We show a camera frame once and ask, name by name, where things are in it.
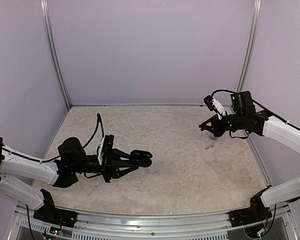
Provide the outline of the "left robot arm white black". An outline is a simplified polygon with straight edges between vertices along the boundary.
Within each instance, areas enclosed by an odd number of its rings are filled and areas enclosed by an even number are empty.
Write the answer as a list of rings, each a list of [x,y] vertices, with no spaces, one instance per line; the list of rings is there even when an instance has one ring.
[[[76,137],[66,139],[59,147],[59,156],[52,161],[22,154],[3,143],[0,137],[0,192],[39,210],[47,221],[53,223],[60,218],[47,191],[24,183],[17,177],[26,177],[51,185],[68,188],[78,182],[77,174],[102,176],[105,182],[118,179],[140,167],[151,165],[152,154],[141,150],[125,153],[113,148],[113,135],[101,139],[96,154],[86,154]]]

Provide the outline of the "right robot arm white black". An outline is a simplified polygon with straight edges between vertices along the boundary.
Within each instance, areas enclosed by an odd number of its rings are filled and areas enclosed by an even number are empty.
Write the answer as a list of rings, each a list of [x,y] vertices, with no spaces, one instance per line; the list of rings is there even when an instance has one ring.
[[[208,131],[216,138],[224,133],[232,134],[236,131],[244,131],[247,135],[254,133],[274,140],[300,155],[299,127],[266,107],[261,107],[249,91],[229,91],[229,94],[233,109],[231,114],[227,113],[213,94],[203,99],[204,104],[210,111],[215,112],[215,115],[198,126],[201,131]],[[257,193],[251,198],[245,216],[250,222],[256,222],[271,206],[298,199],[300,199],[300,177]]]

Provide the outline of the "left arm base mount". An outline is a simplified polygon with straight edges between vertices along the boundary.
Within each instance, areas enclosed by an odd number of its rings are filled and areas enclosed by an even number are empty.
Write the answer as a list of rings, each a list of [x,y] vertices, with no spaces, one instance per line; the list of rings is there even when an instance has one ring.
[[[37,220],[58,225],[61,227],[73,228],[78,214],[75,211],[60,208],[41,208],[34,211],[33,217]]]

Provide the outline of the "black earbud charging case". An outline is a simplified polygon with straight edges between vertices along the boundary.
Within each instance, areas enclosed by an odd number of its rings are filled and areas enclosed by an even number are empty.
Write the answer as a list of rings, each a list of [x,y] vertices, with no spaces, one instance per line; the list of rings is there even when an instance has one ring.
[[[133,150],[130,152],[129,161],[142,168],[148,168],[152,164],[153,155],[148,151]]]

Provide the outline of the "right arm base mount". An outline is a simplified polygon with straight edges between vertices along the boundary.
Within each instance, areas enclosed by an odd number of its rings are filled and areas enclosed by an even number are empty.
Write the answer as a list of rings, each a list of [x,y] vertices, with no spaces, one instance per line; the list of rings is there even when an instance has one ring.
[[[269,209],[253,212],[248,207],[229,212],[230,223],[233,228],[264,221],[271,217],[272,212]]]

